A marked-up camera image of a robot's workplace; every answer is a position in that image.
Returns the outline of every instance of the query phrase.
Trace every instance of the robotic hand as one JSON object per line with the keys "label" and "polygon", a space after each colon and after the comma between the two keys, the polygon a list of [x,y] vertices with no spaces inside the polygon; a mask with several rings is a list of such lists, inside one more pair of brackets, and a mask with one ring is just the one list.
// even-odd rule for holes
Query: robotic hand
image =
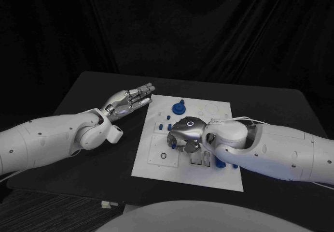
{"label": "robotic hand", "polygon": [[[179,140],[188,144],[179,146]],[[168,144],[182,152],[199,151],[201,144],[227,163],[281,180],[334,184],[334,141],[289,127],[196,117],[173,126]]]}
{"label": "robotic hand", "polygon": [[117,143],[125,132],[112,123],[152,103],[142,98],[155,90],[152,83],[112,96],[101,110],[77,115],[38,118],[0,132],[0,175],[53,164],[93,150],[106,139]]}

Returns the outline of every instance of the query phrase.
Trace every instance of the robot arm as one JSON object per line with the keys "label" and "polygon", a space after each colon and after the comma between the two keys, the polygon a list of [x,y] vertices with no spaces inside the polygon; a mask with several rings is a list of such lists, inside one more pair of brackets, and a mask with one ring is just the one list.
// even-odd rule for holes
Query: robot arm
{"label": "robot arm", "polygon": [[120,91],[101,110],[38,118],[0,132],[0,175],[37,168],[93,150],[106,139],[117,143],[125,132],[112,123],[152,102],[140,100],[155,90],[152,83]]}
{"label": "robot arm", "polygon": [[[182,121],[186,128],[189,121]],[[173,137],[192,140],[192,126],[181,132],[176,125],[169,141]],[[334,184],[334,141],[289,127],[245,126],[235,120],[211,122],[198,135],[221,161],[277,179]]]}

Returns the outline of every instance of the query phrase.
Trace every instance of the gray carpet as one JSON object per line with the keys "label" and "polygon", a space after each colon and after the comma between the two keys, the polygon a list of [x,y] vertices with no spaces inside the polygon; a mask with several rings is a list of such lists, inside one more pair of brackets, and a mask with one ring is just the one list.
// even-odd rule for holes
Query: gray carpet
{"label": "gray carpet", "polygon": [[0,232],[93,232],[125,212],[101,201],[15,190],[0,204]]}

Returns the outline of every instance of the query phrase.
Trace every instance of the blue knob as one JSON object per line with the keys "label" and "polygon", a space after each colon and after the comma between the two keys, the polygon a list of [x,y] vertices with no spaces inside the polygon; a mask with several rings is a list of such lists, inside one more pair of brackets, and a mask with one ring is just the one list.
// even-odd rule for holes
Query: blue knob
{"label": "blue knob", "polygon": [[215,159],[217,159],[217,167],[218,167],[218,168],[225,168],[225,167],[227,167],[227,163],[222,162],[222,161],[218,159],[217,156],[215,156]]}
{"label": "blue knob", "polygon": [[186,112],[185,100],[182,99],[182,100],[181,100],[181,103],[176,103],[176,104],[173,105],[173,113],[175,113],[176,115],[184,115],[185,112]]}

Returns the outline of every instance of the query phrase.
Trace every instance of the white pegboard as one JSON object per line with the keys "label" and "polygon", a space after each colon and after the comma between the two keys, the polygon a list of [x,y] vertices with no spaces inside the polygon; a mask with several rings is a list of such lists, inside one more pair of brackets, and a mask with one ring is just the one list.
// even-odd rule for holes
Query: white pegboard
{"label": "white pegboard", "polygon": [[[215,155],[207,153],[208,151],[204,146],[196,154],[179,152],[168,146],[169,124],[175,125],[188,116],[201,118],[207,123],[211,122],[212,118],[232,118],[230,102],[178,98],[155,94],[152,95],[152,99],[153,103],[150,103],[148,110],[132,175],[212,188],[244,191],[241,169],[235,169],[232,164],[227,164],[227,168],[218,168],[215,165]],[[186,112],[184,115],[176,115],[172,107],[182,99],[185,100]]]}

